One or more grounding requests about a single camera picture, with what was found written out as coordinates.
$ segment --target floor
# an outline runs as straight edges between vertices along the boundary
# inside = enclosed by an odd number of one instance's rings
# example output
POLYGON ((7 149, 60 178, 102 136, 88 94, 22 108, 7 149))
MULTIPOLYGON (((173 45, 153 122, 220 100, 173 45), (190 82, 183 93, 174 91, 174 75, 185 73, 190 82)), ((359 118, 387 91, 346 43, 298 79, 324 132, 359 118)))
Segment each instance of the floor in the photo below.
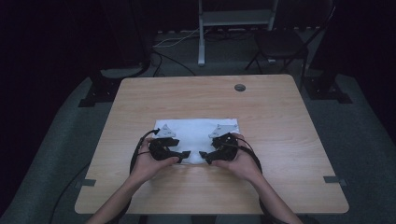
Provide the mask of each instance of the floor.
MULTIPOLYGON (((157 39, 183 35, 187 34, 158 35, 157 39)), ((310 33, 301 35, 308 38, 310 33)), ((259 73, 255 64, 249 70, 244 69, 256 52, 251 34, 233 35, 234 39, 221 41, 216 40, 217 35, 209 37, 206 41, 206 64, 202 67, 197 64, 196 37, 156 50, 188 66, 197 76, 259 73)), ((315 54, 318 41, 310 47, 309 61, 315 54)), ((152 54, 152 65, 142 77, 152 77, 159 64, 160 57, 152 54)), ((270 65, 263 59, 261 65, 266 74, 277 73, 280 68, 280 63, 270 65)), ((300 65, 301 62, 296 61, 287 71, 296 84, 300 81, 300 65)), ((114 77, 132 72, 130 69, 112 69, 103 71, 103 74, 114 77)), ((307 74, 317 76, 320 71, 308 70, 307 74)), ((191 72, 163 58, 156 76, 191 76, 191 72)), ((367 104, 355 79, 340 74, 336 82, 353 104, 311 100, 305 90, 302 97, 335 173, 345 180, 342 189, 350 208, 342 215, 311 217, 320 223, 396 223, 396 146, 367 104)), ((79 193, 78 186, 87 171, 84 166, 91 161, 112 105, 99 103, 94 107, 78 107, 90 86, 91 81, 84 80, 60 108, 0 223, 46 223, 52 216, 52 223, 83 223, 90 216, 77 214, 74 204, 79 193)), ((137 223, 137 220, 138 216, 128 215, 121 223, 137 223)))

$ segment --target tabletop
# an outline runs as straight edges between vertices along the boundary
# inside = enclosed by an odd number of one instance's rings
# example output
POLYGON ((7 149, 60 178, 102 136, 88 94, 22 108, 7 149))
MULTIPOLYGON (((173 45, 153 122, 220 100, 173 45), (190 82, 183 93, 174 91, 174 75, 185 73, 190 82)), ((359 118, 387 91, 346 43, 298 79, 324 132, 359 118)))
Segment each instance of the tabletop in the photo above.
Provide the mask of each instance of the tabletop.
MULTIPOLYGON (((94 213, 129 174, 139 138, 157 119, 238 119, 263 175, 295 213, 348 210, 339 183, 289 75, 126 78, 108 115, 75 209, 94 213), (243 84, 244 91, 234 86, 243 84)), ((248 182, 207 164, 160 171, 134 195, 129 214, 261 214, 248 182)))

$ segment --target metal bracket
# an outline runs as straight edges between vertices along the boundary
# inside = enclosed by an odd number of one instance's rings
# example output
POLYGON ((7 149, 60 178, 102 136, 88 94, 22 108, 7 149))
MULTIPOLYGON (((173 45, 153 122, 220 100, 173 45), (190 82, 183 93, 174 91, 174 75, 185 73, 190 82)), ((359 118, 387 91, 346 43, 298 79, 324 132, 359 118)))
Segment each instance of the metal bracket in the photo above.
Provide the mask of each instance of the metal bracket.
POLYGON ((219 125, 218 127, 213 131, 212 134, 209 135, 210 138, 215 138, 215 137, 220 137, 223 136, 226 133, 232 132, 233 130, 237 129, 238 125, 219 125))
POLYGON ((341 186, 347 186, 347 181, 345 179, 340 179, 338 176, 333 175, 333 176, 323 176, 324 182, 326 184, 331 184, 331 183, 339 183, 341 186))
POLYGON ((82 186, 94 187, 96 183, 95 179, 83 179, 82 181, 78 181, 75 185, 76 189, 81 189, 82 186))
POLYGON ((155 134, 157 137, 166 138, 166 137, 176 137, 176 133, 174 133, 167 124, 164 124, 160 131, 155 134))

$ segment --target left hand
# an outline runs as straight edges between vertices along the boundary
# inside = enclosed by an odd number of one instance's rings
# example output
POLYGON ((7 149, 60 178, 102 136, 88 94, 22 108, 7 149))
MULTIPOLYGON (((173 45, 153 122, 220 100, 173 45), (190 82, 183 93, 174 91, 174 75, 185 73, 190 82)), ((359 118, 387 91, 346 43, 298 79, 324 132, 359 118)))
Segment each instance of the left hand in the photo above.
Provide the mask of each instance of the left hand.
POLYGON ((171 157, 163 161, 156 161, 149 153, 149 142, 152 138, 146 138, 134 164, 130 177, 139 180, 142 184, 154 177, 162 168, 178 162, 178 157, 171 157))

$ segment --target finger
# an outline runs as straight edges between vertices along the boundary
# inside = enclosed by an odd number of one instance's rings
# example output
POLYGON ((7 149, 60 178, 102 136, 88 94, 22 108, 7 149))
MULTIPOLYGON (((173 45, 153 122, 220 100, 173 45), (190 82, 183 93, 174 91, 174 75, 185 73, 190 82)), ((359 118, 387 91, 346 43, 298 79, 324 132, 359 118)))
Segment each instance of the finger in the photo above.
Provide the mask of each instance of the finger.
POLYGON ((239 133, 232 133, 232 135, 233 135, 233 136, 236 138, 236 140, 238 141, 238 146, 239 146, 239 147, 246 147, 246 146, 247 146, 247 144, 246 144, 244 141, 239 140, 239 139, 245 140, 244 135, 239 134, 239 133))
POLYGON ((160 163, 161 167, 165 167, 165 166, 170 166, 172 164, 177 163, 178 160, 179 160, 178 157, 171 157, 171 158, 168 158, 166 160, 159 161, 159 163, 160 163))
POLYGON ((212 165, 228 169, 230 163, 228 161, 212 161, 212 165))
POLYGON ((234 137, 237 137, 237 138, 241 138, 241 139, 244 139, 245 140, 245 137, 244 137, 244 135, 242 135, 242 134, 240 134, 240 133, 231 133, 234 137))
POLYGON ((235 158, 233 158, 233 160, 236 161, 239 157, 245 157, 245 156, 249 156, 249 155, 246 153, 246 151, 244 151, 244 150, 238 150, 238 151, 236 152, 236 156, 235 156, 235 158))
POLYGON ((142 147, 149 147, 149 142, 151 141, 151 138, 145 138, 142 142, 142 147))

